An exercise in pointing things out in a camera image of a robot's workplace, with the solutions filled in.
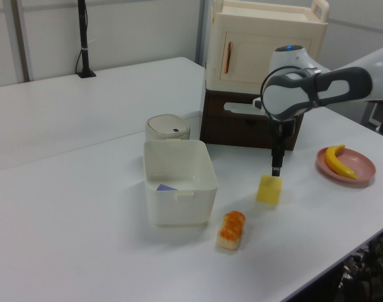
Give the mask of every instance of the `box handle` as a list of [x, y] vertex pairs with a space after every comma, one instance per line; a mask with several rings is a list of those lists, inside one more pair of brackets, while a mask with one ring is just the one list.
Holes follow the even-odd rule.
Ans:
[[329, 2], [326, 0], [313, 0], [311, 11], [317, 16], [317, 8], [320, 8], [322, 13], [319, 16], [320, 22], [327, 23], [329, 18]]
[[228, 43], [227, 60], [225, 61], [224, 73], [227, 74], [229, 70], [229, 61], [231, 60], [232, 42]]
[[187, 203], [193, 200], [194, 192], [193, 191], [179, 191], [176, 192], [176, 202], [178, 203]]

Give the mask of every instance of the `small white container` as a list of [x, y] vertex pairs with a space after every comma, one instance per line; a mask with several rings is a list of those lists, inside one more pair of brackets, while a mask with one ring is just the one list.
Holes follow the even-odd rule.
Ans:
[[189, 137], [189, 125], [176, 115], [154, 116], [146, 123], [146, 140], [188, 140]]
[[[148, 217], [156, 225], [206, 223], [217, 178], [200, 140], [150, 140], [144, 144]], [[160, 185], [176, 190], [157, 191]]]

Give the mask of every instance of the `pink plate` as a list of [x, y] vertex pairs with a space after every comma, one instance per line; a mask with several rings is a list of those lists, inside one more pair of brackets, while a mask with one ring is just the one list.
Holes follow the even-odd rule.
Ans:
[[351, 168], [357, 175], [356, 179], [340, 176], [334, 173], [333, 170], [327, 165], [324, 155], [327, 148], [323, 148], [317, 153], [317, 164], [325, 173], [331, 177], [338, 179], [339, 181], [346, 182], [365, 182], [371, 180], [376, 173], [376, 168], [373, 162], [370, 159], [361, 153], [358, 153], [354, 150], [344, 148], [339, 151], [337, 154], [338, 159], [345, 164], [347, 167]]

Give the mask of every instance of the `purple object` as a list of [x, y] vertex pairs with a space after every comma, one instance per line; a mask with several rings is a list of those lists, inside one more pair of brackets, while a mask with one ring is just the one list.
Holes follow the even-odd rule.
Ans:
[[156, 190], [157, 191], [177, 191], [177, 189], [165, 186], [164, 184], [160, 184]]

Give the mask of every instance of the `black stand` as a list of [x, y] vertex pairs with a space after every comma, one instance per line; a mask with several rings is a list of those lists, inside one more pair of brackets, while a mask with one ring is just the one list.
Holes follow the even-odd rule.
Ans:
[[86, 77], [96, 77], [96, 74], [89, 68], [88, 40], [86, 38], [87, 17], [85, 10], [85, 0], [78, 0], [79, 34], [81, 36], [81, 55], [83, 57], [83, 69], [81, 72], [78, 72], [77, 75], [82, 79]]

